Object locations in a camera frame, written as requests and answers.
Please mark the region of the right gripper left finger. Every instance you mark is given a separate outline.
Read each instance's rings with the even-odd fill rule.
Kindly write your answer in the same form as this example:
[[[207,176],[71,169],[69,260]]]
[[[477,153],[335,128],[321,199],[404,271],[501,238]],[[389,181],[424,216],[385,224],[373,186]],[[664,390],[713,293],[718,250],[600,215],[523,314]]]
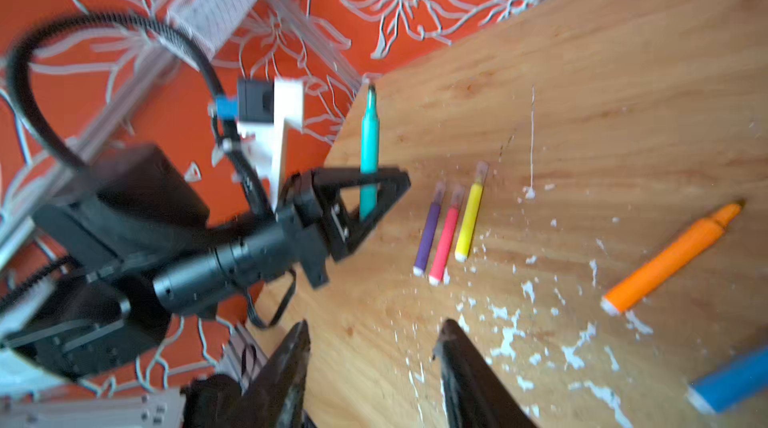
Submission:
[[[227,416],[228,427],[311,427],[304,409],[311,340],[296,323]]]

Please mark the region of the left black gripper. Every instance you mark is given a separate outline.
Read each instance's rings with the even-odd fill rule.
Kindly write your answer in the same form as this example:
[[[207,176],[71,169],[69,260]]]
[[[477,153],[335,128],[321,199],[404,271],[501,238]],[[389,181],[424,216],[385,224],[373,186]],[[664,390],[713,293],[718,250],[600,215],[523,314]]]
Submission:
[[[343,192],[378,184],[364,218],[343,201]],[[145,144],[97,159],[33,220],[75,266],[57,286],[60,302],[202,314],[295,266],[324,284],[326,260],[354,254],[410,185],[397,167],[319,168],[292,176],[276,209],[211,227],[202,199],[159,147]]]

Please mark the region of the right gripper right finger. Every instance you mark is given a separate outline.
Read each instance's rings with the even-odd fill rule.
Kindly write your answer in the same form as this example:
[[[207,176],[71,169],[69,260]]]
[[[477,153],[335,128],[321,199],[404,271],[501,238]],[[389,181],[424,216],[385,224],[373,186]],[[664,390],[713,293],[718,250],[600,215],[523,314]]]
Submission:
[[[535,425],[456,320],[447,319],[442,324],[433,355],[441,364],[441,384],[450,427]]]

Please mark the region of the purple marker pen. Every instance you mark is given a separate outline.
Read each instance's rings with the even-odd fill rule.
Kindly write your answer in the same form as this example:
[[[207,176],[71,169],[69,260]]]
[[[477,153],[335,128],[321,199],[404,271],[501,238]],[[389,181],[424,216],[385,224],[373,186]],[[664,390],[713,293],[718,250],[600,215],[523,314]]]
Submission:
[[[435,187],[435,191],[428,208],[426,221],[421,234],[416,258],[413,264],[413,274],[421,277],[424,275],[426,265],[431,253],[432,244],[434,241],[435,231],[439,220],[442,201],[446,192],[446,183],[444,181],[438,182]]]

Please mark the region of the green marker pen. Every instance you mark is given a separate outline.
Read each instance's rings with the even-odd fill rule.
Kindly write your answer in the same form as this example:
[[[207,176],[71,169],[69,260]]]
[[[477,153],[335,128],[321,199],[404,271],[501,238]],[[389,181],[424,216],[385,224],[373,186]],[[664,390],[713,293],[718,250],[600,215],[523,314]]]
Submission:
[[[360,172],[374,174],[379,162],[380,120],[377,110],[377,92],[373,83],[368,86],[366,107],[361,120]],[[377,203],[376,184],[360,188],[359,214],[361,219],[370,215]]]

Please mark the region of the pink marker pen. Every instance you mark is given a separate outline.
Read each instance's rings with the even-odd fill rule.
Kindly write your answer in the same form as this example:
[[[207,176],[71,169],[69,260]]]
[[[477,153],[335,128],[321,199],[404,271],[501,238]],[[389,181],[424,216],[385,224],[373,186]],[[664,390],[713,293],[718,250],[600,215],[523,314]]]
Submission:
[[[455,185],[452,191],[448,211],[444,219],[438,246],[428,276],[429,283],[432,286],[438,286],[443,282],[445,269],[451,246],[453,244],[454,233],[464,198],[464,192],[465,187],[463,185]]]

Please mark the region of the yellow marker pen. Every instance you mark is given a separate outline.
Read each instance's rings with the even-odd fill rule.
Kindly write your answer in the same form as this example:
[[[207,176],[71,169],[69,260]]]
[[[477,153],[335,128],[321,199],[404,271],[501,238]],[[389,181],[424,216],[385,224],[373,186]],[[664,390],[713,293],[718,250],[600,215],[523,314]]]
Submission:
[[[454,257],[458,262],[466,262],[469,257],[488,169],[489,165],[483,161],[479,162],[476,167],[474,181],[469,190],[459,237],[454,250]]]

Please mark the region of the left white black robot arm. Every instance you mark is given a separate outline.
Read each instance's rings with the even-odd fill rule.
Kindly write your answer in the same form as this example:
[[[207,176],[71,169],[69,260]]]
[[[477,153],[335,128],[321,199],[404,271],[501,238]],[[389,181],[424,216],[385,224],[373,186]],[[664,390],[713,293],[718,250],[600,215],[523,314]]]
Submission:
[[[212,227],[158,146],[100,157],[34,213],[69,272],[2,336],[3,392],[19,365],[43,386],[121,367],[158,347],[174,316],[214,317],[260,282],[303,270],[323,286],[326,262],[353,254],[409,186],[395,167],[314,169],[291,176],[276,206]]]

